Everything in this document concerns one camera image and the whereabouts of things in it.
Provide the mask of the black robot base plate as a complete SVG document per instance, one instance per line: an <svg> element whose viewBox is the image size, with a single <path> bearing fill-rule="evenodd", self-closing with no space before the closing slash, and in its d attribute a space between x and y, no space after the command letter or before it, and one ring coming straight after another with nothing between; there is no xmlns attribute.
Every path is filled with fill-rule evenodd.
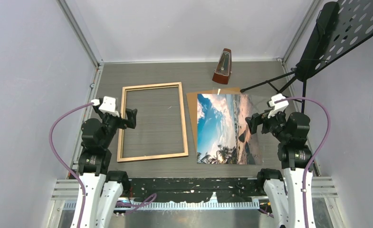
<svg viewBox="0 0 373 228"><path fill-rule="evenodd" d="M154 202L200 203L212 197L219 203L249 202L266 197L255 178L133 178L123 196L141 202L157 194Z"/></svg>

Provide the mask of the clear acrylic sheet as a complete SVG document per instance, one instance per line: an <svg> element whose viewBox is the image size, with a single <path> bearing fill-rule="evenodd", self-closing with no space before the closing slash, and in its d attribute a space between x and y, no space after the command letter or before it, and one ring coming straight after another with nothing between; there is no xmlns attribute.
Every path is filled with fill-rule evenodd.
<svg viewBox="0 0 373 228"><path fill-rule="evenodd" d="M249 99L249 104L256 112L262 112L268 109L267 101L274 95L274 92L266 87L257 87L246 92L241 92L240 87L229 86L229 85L218 85L213 87L209 94L216 95L244 95Z"/></svg>

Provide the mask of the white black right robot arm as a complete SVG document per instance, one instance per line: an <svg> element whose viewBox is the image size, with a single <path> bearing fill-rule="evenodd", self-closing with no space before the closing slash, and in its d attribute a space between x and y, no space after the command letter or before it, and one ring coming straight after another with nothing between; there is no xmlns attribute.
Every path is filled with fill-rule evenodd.
<svg viewBox="0 0 373 228"><path fill-rule="evenodd" d="M306 144L310 130L310 118L300 112L286 117L278 112L272 117L268 113L255 113L245 119L250 133L262 126L262 134L270 133L278 141L277 156L282 171L261 169L257 174L256 189L267 195L273 217L278 228L314 228L312 204L312 153Z"/></svg>

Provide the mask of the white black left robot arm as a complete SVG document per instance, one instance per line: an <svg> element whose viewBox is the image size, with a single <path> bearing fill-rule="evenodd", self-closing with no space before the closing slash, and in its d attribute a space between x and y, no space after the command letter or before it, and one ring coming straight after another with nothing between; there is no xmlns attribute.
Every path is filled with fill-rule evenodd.
<svg viewBox="0 0 373 228"><path fill-rule="evenodd" d="M118 198L126 196L131 189L125 171L109 171L112 154L108 147L117 129L135 128L137 109L126 109L125 119L95 110L102 119L91 118L81 126L80 186L73 228L108 227Z"/></svg>

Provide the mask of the light wooden picture frame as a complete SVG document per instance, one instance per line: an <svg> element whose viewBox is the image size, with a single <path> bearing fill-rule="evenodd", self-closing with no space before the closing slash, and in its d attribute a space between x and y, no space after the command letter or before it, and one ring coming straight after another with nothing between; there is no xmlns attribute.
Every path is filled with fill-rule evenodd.
<svg viewBox="0 0 373 228"><path fill-rule="evenodd" d="M126 96L127 92L131 91L141 91L141 90L153 90L153 89L166 89L166 88L177 88L178 97L180 104L180 115L181 115L181 128L182 128L182 153L170 153L170 154L160 154L160 155L150 155L150 156L138 156L138 157L123 157L123 144L124 144L124 131L119 130L118 136L118 150L117 150L117 162L138 162L138 161L148 161L148 160L159 160L159 159L171 159L179 157L189 156L188 142L187 142L187 131L185 123L185 113L184 113L184 101L183 101L183 91L181 82L172 82L172 83L161 83L161 84L149 84L149 85L133 85L133 86L124 86L122 88L121 96L121 114L124 114L126 108Z"/></svg>

